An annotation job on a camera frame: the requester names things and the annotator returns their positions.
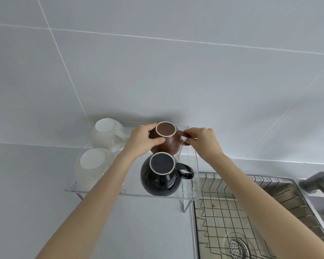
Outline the white ceramic mug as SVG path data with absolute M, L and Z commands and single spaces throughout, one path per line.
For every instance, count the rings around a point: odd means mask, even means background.
M 106 173 L 115 159 L 115 155 L 105 148 L 87 149 L 75 162 L 74 177 L 80 186 L 88 192 Z
M 103 118 L 91 128 L 90 139 L 93 148 L 105 148 L 116 152 L 125 146 L 129 136 L 124 133 L 124 127 L 120 122 L 112 118 Z

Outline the metal sink drain strainer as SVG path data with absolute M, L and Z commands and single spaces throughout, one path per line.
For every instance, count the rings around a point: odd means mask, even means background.
M 256 241 L 241 233 L 230 232 L 224 239 L 224 254 L 228 259 L 259 259 Z

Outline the black ceramic mug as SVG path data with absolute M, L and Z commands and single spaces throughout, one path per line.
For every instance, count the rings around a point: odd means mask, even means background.
M 142 164 L 140 179 L 144 189 L 153 196 L 170 196 L 175 193 L 182 179 L 194 178 L 192 167 L 180 163 L 166 152 L 149 156 Z

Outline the person's left hand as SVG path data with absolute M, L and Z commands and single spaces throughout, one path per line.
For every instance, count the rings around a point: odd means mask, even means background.
M 149 138 L 149 132 L 153 130 L 156 125 L 156 123 L 152 123 L 148 125 L 139 125 L 134 128 L 122 150 L 124 156 L 131 159 L 137 159 L 149 152 L 150 150 L 147 149 L 147 139 Z

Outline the person's right forearm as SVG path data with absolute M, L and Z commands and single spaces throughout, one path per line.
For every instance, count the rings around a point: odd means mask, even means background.
M 222 152 L 202 156 L 228 185 L 277 259 L 324 259 L 324 242 Z

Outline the brown ceramic mug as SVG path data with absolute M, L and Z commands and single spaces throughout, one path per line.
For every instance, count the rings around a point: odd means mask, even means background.
M 151 152 L 153 154 L 157 152 L 166 152 L 171 155 L 176 155 L 181 146 L 189 146 L 182 137 L 191 138 L 192 136 L 184 131 L 181 131 L 171 122 L 159 122 L 156 127 L 151 130 L 148 134 L 150 139 L 155 138 L 164 138 L 165 142 L 159 145 L 156 145 L 151 148 Z

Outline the person's left forearm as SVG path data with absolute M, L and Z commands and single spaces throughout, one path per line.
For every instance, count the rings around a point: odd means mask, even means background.
M 124 148 L 35 259 L 90 259 L 130 167 L 143 154 Z

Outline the grey faucet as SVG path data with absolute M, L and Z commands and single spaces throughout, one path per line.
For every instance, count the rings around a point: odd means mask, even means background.
M 308 193 L 315 193 L 317 190 L 320 190 L 324 194 L 324 171 L 301 180 L 299 186 Z

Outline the person's right hand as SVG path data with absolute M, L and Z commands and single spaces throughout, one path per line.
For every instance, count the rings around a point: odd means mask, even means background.
M 191 138 L 199 139 L 199 147 L 194 147 L 194 149 L 207 163 L 224 156 L 213 129 L 192 127 L 184 130 L 184 132 L 190 134 Z

